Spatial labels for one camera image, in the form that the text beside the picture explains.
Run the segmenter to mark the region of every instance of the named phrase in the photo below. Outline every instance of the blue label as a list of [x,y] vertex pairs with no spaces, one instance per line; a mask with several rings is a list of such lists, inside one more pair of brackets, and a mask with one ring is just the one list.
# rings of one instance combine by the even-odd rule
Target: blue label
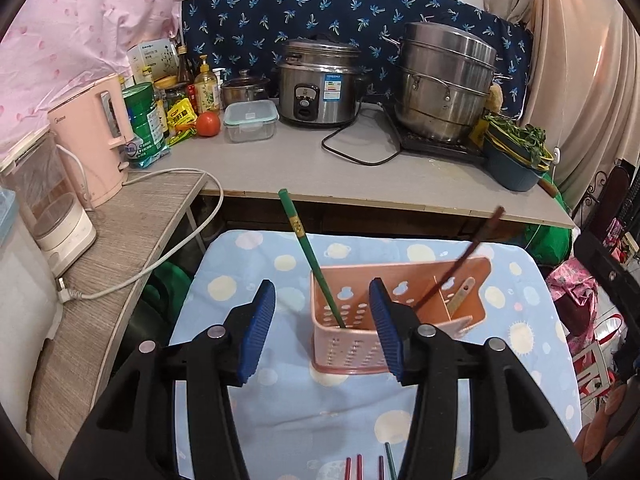
[[327,74],[324,76],[324,89],[322,89],[322,100],[339,101],[342,87],[342,76],[340,74]]

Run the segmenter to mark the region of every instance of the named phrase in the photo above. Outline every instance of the rice cooker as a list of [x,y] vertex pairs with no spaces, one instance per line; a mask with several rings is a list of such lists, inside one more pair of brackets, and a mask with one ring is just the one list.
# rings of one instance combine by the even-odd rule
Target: rice cooker
[[359,49],[324,40],[289,40],[280,69],[280,116],[306,126],[354,120],[362,93]]

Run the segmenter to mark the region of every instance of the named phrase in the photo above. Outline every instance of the blue tablecloth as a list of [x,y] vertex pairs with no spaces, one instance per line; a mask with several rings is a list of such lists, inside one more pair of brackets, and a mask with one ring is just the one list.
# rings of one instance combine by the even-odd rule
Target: blue tablecloth
[[[468,242],[388,240],[310,235],[322,266],[456,259]],[[503,338],[520,357],[568,433],[580,430],[580,403],[562,325],[535,263],[518,247],[483,244],[492,261],[480,289],[486,320],[465,340]],[[257,372],[231,388],[244,459],[256,480],[342,480],[344,460],[364,457],[366,478],[377,478],[383,442],[399,469],[414,408],[415,388],[391,374],[334,376],[310,365],[312,331],[309,266],[293,234],[230,231],[207,250],[180,313],[172,344],[191,340],[251,301],[263,279],[276,286],[276,313]],[[193,478],[186,422],[186,389],[176,387],[180,474]],[[468,386],[460,385],[455,476],[468,465]]]

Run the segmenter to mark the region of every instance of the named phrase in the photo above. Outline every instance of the silver screw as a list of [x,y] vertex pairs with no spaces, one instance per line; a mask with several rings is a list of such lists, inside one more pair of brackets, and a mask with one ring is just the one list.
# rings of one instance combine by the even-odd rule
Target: silver screw
[[143,354],[148,354],[149,352],[153,352],[156,349],[156,343],[153,341],[143,341],[140,343],[138,350],[140,350]]
[[207,335],[212,339],[218,339],[225,335],[226,330],[222,325],[214,325],[210,326],[209,330],[207,330]]
[[499,337],[492,337],[491,339],[489,339],[489,348],[491,350],[495,350],[496,352],[502,352],[505,348],[507,348],[507,345]]
[[436,335],[436,327],[433,325],[420,325],[418,327],[418,334],[423,337],[433,337]]

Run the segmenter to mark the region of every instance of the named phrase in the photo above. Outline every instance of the small saucepan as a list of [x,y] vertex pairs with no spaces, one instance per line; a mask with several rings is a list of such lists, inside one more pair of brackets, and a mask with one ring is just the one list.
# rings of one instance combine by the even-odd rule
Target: small saucepan
[[245,103],[268,99],[266,77],[250,76],[248,70],[241,70],[240,76],[222,83],[222,101],[225,107],[233,103]]

